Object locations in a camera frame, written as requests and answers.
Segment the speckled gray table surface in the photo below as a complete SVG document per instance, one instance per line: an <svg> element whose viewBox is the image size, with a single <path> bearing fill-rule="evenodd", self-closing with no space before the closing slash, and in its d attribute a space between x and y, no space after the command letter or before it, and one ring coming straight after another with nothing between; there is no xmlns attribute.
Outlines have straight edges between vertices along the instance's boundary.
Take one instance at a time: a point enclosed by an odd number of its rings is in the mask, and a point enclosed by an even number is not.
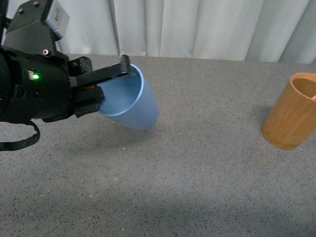
<svg viewBox="0 0 316 237"><path fill-rule="evenodd" d="M90 58L94 69L119 60ZM0 236L316 236L316 134L284 151L260 133L291 75L315 65L131 62L157 97L155 126L36 120L36 145L0 153Z"/></svg>

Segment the white curtain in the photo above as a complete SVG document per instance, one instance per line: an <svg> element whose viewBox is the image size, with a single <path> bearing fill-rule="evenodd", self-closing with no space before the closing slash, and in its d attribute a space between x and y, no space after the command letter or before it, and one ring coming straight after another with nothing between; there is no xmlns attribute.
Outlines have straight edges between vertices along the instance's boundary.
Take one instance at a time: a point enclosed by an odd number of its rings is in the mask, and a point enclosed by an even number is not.
<svg viewBox="0 0 316 237"><path fill-rule="evenodd" d="M58 0L63 53L312 63L316 0ZM25 0L9 1L12 18Z"/></svg>

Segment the orange cylindrical container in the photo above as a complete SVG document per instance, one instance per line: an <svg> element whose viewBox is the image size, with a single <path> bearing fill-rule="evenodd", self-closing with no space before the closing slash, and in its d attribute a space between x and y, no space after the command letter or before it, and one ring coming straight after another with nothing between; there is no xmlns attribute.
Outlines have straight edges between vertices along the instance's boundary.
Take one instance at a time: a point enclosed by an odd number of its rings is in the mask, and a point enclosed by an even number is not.
<svg viewBox="0 0 316 237"><path fill-rule="evenodd" d="M297 148L316 129L316 74L297 73L279 96L261 126L261 133L272 145Z"/></svg>

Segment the black strap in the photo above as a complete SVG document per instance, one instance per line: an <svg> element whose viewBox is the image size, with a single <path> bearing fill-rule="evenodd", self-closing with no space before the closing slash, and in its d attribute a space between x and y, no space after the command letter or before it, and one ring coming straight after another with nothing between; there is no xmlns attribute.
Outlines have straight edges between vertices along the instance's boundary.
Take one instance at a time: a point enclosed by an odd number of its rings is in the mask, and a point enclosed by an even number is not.
<svg viewBox="0 0 316 237"><path fill-rule="evenodd" d="M40 139L40 130L32 121L24 122L22 124L33 126L34 130L37 132L32 137L29 137L25 140L17 142L0 142L0 152L3 151L16 151L31 145L34 145Z"/></svg>

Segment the blue cup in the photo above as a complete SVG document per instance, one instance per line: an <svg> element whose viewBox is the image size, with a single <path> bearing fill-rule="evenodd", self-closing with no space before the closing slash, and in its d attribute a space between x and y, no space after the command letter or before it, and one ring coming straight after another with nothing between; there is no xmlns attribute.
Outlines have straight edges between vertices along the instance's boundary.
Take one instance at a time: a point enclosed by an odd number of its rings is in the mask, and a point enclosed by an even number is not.
<svg viewBox="0 0 316 237"><path fill-rule="evenodd" d="M142 72L131 67L131 74L98 84L105 96L99 113L127 127L147 129L157 121L157 102Z"/></svg>

